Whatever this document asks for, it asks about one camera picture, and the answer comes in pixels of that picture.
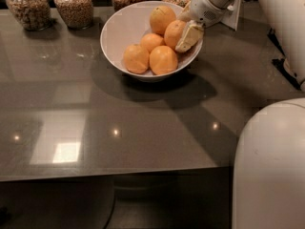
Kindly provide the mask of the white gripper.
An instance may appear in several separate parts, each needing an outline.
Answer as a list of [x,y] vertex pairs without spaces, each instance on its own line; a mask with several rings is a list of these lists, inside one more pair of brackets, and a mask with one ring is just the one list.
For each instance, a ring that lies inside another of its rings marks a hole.
[[177,15],[178,20],[188,23],[175,46],[175,50],[177,52],[188,51],[203,38],[203,25],[208,28],[218,23],[233,2],[234,0],[191,0],[191,3],[188,2],[182,12]]

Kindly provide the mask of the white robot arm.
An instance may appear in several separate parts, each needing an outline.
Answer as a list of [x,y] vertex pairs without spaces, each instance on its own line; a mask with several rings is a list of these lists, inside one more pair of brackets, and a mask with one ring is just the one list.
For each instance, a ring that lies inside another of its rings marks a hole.
[[[305,0],[258,0],[302,85]],[[210,27],[233,0],[191,0],[181,17]],[[265,107],[247,123],[234,159],[232,229],[305,229],[305,98]]]

